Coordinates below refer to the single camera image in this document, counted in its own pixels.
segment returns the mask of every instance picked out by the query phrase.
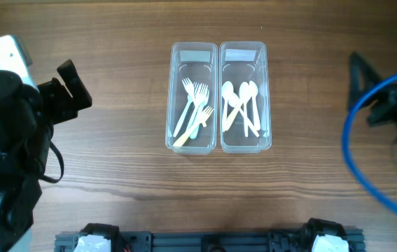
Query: white plastic spoon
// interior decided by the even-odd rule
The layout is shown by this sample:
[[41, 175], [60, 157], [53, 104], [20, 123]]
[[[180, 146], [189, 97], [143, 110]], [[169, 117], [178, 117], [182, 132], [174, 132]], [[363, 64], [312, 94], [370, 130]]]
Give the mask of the white plastic spoon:
[[250, 80], [249, 81], [249, 88], [251, 89], [251, 95], [252, 95], [252, 100], [253, 100], [253, 121], [254, 121], [254, 127], [256, 130], [260, 130], [260, 120], [259, 120], [259, 112], [257, 110], [257, 103], [256, 103], [256, 97], [257, 94], [259, 93], [259, 89], [257, 88], [256, 83], [254, 81]]
[[244, 128], [244, 131], [245, 131], [245, 137], [248, 137], [248, 122], [246, 121], [246, 119], [245, 118], [247, 118], [248, 117], [248, 106], [247, 106], [247, 104], [248, 104], [248, 100], [251, 98], [251, 88], [249, 87], [249, 85], [248, 85], [248, 83], [246, 83], [246, 82], [243, 82], [241, 85], [240, 85], [240, 89], [239, 89], [239, 96], [240, 97], [242, 97], [242, 96], [249, 96], [249, 98], [248, 99], [243, 99], [244, 101], [243, 101], [243, 128]]
[[[244, 101], [248, 101], [250, 98], [251, 98], [251, 94], [249, 94], [248, 92], [242, 93], [242, 97], [240, 97], [239, 101], [234, 106], [234, 109], [232, 110], [231, 114], [226, 119], [226, 124], [225, 124], [224, 131], [227, 131], [228, 129], [231, 128], [231, 125], [234, 122], [235, 116], [237, 115], [237, 113], [239, 113], [239, 111], [241, 112], [242, 115], [244, 115], [242, 110], [241, 110], [241, 107], [242, 107]], [[259, 137], [259, 133], [257, 133], [256, 130], [254, 130], [253, 132], [256, 135], [256, 137]]]
[[223, 106], [223, 118], [221, 119], [221, 128], [225, 131], [226, 125], [226, 116], [228, 114], [228, 102], [231, 98], [231, 95], [234, 94], [234, 86], [230, 81], [226, 81], [221, 86], [221, 96], [225, 100], [225, 105]]
[[[236, 105], [239, 103], [239, 97], [233, 93], [230, 98], [229, 98], [229, 105], [231, 107], [236, 107]], [[239, 112], [240, 114], [242, 114], [242, 116], [244, 116], [245, 114], [243, 113], [243, 110], [241, 108], [239, 108]], [[255, 129], [253, 123], [249, 120], [249, 118], [245, 118], [246, 122], [248, 123], [248, 127], [249, 129], [256, 135], [256, 137], [259, 137], [259, 133], [257, 132], [257, 130]]]

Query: wood grain surface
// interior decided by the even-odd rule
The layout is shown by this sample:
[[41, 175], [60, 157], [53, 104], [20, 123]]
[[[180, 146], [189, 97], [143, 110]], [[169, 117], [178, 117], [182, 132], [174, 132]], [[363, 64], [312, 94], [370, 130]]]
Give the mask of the wood grain surface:
[[[72, 59], [94, 105], [55, 127], [64, 179], [41, 182], [32, 251], [88, 223], [181, 232], [296, 228], [325, 218], [363, 228], [368, 251], [397, 251], [397, 216], [347, 171], [340, 151], [349, 54], [397, 72], [397, 1], [147, 1], [1, 4], [0, 35], [18, 34], [37, 83]], [[165, 147], [172, 44], [262, 41], [267, 46], [271, 149], [207, 156]], [[392, 125], [351, 137], [354, 156], [397, 201]], [[48, 173], [58, 175], [53, 156]]]

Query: plastic spoon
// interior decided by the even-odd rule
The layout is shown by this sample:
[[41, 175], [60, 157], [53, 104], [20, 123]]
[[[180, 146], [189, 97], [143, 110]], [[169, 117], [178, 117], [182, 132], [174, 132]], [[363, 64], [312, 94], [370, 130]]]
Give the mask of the plastic spoon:
[[[246, 95], [249, 94], [249, 98], [251, 98], [251, 88], [249, 87], [248, 83], [243, 82], [240, 85], [240, 89], [239, 89], [239, 96], [242, 97], [242, 95]], [[243, 128], [245, 131], [245, 137], [248, 137], [248, 123], [246, 122], [246, 119], [248, 117], [248, 100], [249, 99], [244, 99], [243, 102]]]
[[221, 96], [225, 100], [225, 105], [223, 106], [223, 118], [221, 120], [221, 128], [225, 130], [226, 116], [228, 114], [228, 102], [231, 96], [234, 94], [234, 86], [230, 81], [226, 81], [223, 86], [221, 86]]
[[[239, 97], [233, 93], [230, 98], [229, 98], [229, 105], [231, 107], [236, 107], [236, 105], [239, 103]], [[240, 114], [244, 116], [243, 110], [239, 108]], [[246, 122], [248, 123], [249, 129], [256, 135], [256, 137], [259, 137], [259, 133], [257, 132], [256, 128], [254, 127], [253, 123], [249, 120], [249, 118], [245, 118]]]
[[[248, 83], [245, 84], [246, 86], [243, 87], [243, 90], [249, 89]], [[234, 107], [231, 114], [226, 119], [226, 125], [225, 125], [226, 130], [228, 130], [231, 127], [232, 123], [234, 122], [235, 116], [237, 115], [237, 113], [239, 113], [239, 109], [242, 107], [243, 103], [248, 102], [248, 100], [251, 98], [251, 94], [249, 93], [249, 91], [242, 92], [241, 95], [242, 96], [240, 97], [239, 103]]]
[[253, 97], [253, 121], [254, 127], [256, 130], [260, 130], [260, 120], [259, 120], [259, 112], [257, 110], [256, 96], [259, 93], [259, 89], [257, 88], [256, 83], [254, 81], [249, 81], [249, 88], [251, 89], [251, 95]]
[[[263, 98], [264, 101], [266, 96], [268, 95], [268, 91], [265, 86], [266, 86], [265, 83], [261, 83], [259, 85], [259, 95]], [[262, 115], [262, 117], [260, 118], [260, 129], [266, 131], [266, 133], [268, 133], [267, 136], [269, 136], [270, 133], [270, 126], [267, 123], [267, 116], [265, 116], [265, 113], [269, 111], [268, 109], [269, 108], [263, 104], [262, 111], [260, 113]]]

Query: cutlery organizer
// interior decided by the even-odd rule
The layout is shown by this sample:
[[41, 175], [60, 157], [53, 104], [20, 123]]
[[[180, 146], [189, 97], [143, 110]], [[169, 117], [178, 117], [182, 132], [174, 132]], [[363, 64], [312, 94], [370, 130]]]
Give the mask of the cutlery organizer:
[[[259, 153], [268, 149], [272, 144], [271, 114], [270, 114], [270, 83], [268, 79], [267, 48], [262, 42], [225, 42], [220, 45], [219, 55], [219, 99], [220, 99], [220, 138], [223, 151], [226, 153]], [[227, 131], [223, 131], [222, 85], [230, 81], [234, 93], [239, 95], [243, 82], [254, 82], [258, 88], [256, 104], [260, 119], [259, 137], [248, 130], [248, 137], [244, 133], [244, 117], [238, 113]], [[233, 107], [228, 106], [227, 116]], [[253, 102], [247, 103], [247, 117], [254, 122]]]
[[[175, 43], [172, 47], [165, 145], [175, 153], [205, 155], [216, 146], [218, 113], [217, 52], [217, 45], [213, 43], [183, 42]], [[204, 107], [210, 106], [214, 109], [214, 112], [207, 119], [206, 127], [199, 126], [195, 139], [188, 139], [184, 145], [176, 147], [174, 142], [186, 131], [195, 108], [192, 102], [188, 107], [178, 134], [174, 136], [177, 123], [188, 104], [188, 93], [183, 86], [183, 80], [187, 78], [193, 83], [207, 85], [209, 98]]]

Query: plastic fork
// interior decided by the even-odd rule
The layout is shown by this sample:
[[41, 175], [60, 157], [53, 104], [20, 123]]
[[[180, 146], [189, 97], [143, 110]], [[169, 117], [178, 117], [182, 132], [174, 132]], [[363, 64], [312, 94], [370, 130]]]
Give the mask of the plastic fork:
[[192, 100], [194, 101], [194, 105], [198, 106], [199, 104], [195, 103], [195, 88], [192, 84], [192, 81], [190, 81], [189, 78], [184, 78], [183, 79], [183, 86], [186, 92], [192, 97]]
[[187, 129], [189, 129], [193, 125], [193, 121], [195, 120], [195, 116], [197, 115], [198, 108], [200, 107], [200, 104], [205, 101], [207, 92], [208, 88], [206, 84], [200, 83], [195, 88], [195, 108], [193, 109], [192, 115], [187, 124]]
[[193, 98], [191, 97], [190, 94], [188, 94], [188, 96], [187, 96], [187, 104], [184, 107], [183, 113], [181, 114], [181, 116], [178, 119], [178, 122], [177, 122], [176, 127], [175, 127], [175, 131], [173, 133], [173, 137], [177, 136], [177, 134], [179, 133], [179, 130], [183, 126], [184, 118], [186, 118], [187, 111], [189, 110], [189, 106], [192, 103], [192, 101], [193, 101]]
[[[207, 90], [206, 93], [206, 98], [204, 99], [204, 101], [200, 104], [200, 106], [198, 107], [198, 113], [203, 111], [204, 106], [206, 106], [207, 102], [209, 101], [209, 90]], [[197, 135], [198, 135], [198, 130], [199, 130], [200, 126], [197, 127], [192, 134], [190, 135], [191, 139], [196, 139]]]
[[193, 125], [184, 132], [174, 143], [174, 147], [181, 147], [184, 145], [184, 143], [189, 139], [190, 134], [195, 130], [195, 128], [199, 127], [200, 124], [203, 124], [203, 127], [206, 127], [206, 121], [211, 116], [212, 112], [214, 112], [214, 109], [211, 108], [210, 106], [206, 107], [205, 110], [199, 112], [197, 114], [197, 120], [193, 123]]

